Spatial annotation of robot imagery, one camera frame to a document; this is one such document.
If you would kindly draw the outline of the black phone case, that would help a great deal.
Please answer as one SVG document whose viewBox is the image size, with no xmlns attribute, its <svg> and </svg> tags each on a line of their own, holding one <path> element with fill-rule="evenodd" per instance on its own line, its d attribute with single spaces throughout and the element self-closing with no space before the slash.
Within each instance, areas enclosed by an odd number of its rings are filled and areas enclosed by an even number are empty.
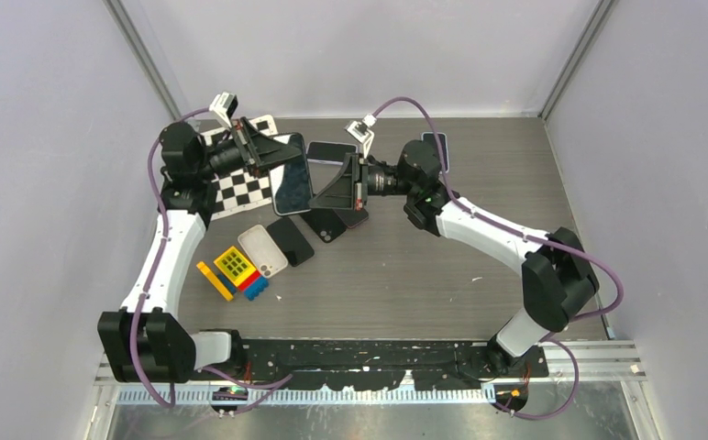
<svg viewBox="0 0 708 440">
<path fill-rule="evenodd" d="M 369 212 L 362 208 L 360 210 L 335 210 L 335 214 L 347 229 L 353 229 L 370 218 Z"/>
<path fill-rule="evenodd" d="M 312 209 L 300 217 L 324 243 L 331 243 L 347 231 L 347 226 L 330 209 Z"/>
</svg>

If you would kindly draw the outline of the black phone purple edge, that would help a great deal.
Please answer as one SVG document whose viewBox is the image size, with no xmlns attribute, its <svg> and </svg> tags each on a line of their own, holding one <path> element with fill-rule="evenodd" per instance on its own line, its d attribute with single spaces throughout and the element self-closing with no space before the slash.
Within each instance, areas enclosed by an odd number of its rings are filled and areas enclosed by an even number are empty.
<svg viewBox="0 0 708 440">
<path fill-rule="evenodd" d="M 281 167 L 270 171 L 272 208 L 278 216 L 298 215 L 311 210 L 314 196 L 306 157 L 304 138 L 299 133 L 287 133 L 273 137 L 300 152 Z"/>
</svg>

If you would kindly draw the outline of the beige phone case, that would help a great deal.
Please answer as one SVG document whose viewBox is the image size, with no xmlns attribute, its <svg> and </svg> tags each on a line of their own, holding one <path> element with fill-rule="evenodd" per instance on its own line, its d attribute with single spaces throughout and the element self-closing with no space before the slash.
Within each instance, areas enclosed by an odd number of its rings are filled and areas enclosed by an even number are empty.
<svg viewBox="0 0 708 440">
<path fill-rule="evenodd" d="M 255 225 L 241 233 L 238 236 L 238 243 L 266 279 L 289 267 L 288 259 L 263 225 Z"/>
</svg>

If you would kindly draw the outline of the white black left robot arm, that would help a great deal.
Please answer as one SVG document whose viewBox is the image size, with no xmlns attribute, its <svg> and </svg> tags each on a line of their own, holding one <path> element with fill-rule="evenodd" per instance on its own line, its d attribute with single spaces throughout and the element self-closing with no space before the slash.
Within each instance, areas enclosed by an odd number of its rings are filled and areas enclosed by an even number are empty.
<svg viewBox="0 0 708 440">
<path fill-rule="evenodd" d="M 116 381 L 185 383 L 211 366 L 238 378 L 247 365 L 235 330 L 191 334 L 178 322 L 183 285 L 194 252 L 211 222 L 213 181 L 234 171 L 264 177 L 300 158 L 298 134 L 269 137 L 242 118 L 214 145 L 186 121 L 158 134 L 150 150 L 161 154 L 162 177 L 149 170 L 158 204 L 157 229 L 136 283 L 115 312 L 104 312 L 97 333 Z"/>
</svg>

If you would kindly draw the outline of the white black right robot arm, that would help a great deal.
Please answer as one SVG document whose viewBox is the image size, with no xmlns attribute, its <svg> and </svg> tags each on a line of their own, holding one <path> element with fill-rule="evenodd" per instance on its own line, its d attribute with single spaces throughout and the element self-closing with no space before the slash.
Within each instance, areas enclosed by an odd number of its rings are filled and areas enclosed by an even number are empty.
<svg viewBox="0 0 708 440">
<path fill-rule="evenodd" d="M 314 209 L 360 210 L 369 196 L 403 196 L 416 228 L 475 248 L 513 270 L 523 306 L 487 344 L 490 367 L 512 376 L 525 353 L 561 332 L 599 291 L 591 262 L 574 232 L 524 227 L 490 214 L 444 182 L 443 156 L 433 143 L 408 142 L 396 164 L 348 154 L 331 183 L 315 195 Z"/>
</svg>

